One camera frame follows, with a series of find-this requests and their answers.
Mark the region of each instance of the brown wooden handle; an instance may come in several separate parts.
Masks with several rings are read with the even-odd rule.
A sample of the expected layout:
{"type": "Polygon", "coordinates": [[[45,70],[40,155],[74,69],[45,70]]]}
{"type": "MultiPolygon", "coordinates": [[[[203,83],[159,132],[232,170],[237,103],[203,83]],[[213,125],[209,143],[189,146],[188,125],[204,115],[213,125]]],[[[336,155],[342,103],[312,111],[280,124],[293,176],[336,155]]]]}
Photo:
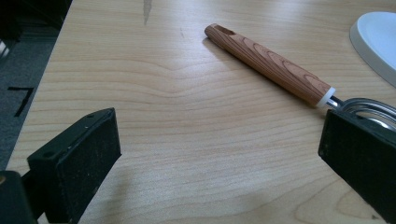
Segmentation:
{"type": "Polygon", "coordinates": [[[217,24],[206,35],[233,56],[311,105],[323,106],[335,89],[302,67],[254,41],[217,24]]]}

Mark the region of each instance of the light wood surface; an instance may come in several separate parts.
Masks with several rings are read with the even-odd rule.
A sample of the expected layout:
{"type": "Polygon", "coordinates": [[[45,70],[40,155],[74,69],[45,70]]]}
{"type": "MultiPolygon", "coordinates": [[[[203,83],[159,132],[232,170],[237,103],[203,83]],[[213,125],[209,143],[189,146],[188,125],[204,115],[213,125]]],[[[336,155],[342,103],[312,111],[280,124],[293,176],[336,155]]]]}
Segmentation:
{"type": "Polygon", "coordinates": [[[318,156],[315,109],[207,39],[218,23],[345,100],[396,106],[348,32],[393,0],[75,0],[9,170],[82,116],[115,107],[122,156],[80,223],[385,223],[318,156]]]}
{"type": "Polygon", "coordinates": [[[319,102],[322,101],[331,86],[299,65],[263,45],[215,23],[205,28],[205,34],[219,47],[227,50],[260,74],[307,101],[310,105],[321,105],[320,107],[325,105],[327,99],[324,104],[319,102]]]}

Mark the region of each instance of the white plate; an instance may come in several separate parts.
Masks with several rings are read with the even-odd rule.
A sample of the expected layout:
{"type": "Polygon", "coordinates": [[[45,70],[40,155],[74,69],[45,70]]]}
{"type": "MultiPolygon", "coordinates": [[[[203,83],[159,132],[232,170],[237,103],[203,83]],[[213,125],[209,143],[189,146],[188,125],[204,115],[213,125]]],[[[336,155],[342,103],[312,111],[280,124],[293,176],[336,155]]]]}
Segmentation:
{"type": "Polygon", "coordinates": [[[396,87],[396,13],[362,15],[350,29],[350,40],[363,60],[396,87]]]}

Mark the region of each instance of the wooden table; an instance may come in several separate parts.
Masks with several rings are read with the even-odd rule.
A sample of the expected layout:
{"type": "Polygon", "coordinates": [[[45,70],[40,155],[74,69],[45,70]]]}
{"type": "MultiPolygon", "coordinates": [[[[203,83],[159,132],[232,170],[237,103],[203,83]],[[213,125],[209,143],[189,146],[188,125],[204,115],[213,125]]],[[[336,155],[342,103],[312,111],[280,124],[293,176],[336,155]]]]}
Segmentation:
{"type": "Polygon", "coordinates": [[[75,0],[8,169],[24,174],[51,138],[115,107],[123,155],[80,223],[384,223],[318,156],[325,109],[204,34],[216,22],[332,84],[341,99],[396,105],[396,89],[349,41],[356,19],[377,10],[396,3],[75,0]]]}

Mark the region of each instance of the dark floor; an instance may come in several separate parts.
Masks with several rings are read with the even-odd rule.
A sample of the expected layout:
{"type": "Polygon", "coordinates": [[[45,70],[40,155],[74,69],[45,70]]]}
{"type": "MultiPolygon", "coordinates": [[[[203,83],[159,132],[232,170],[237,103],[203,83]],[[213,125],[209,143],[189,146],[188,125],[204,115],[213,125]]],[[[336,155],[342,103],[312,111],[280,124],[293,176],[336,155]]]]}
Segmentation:
{"type": "Polygon", "coordinates": [[[0,40],[0,170],[5,170],[59,32],[21,22],[19,41],[0,40]]]}

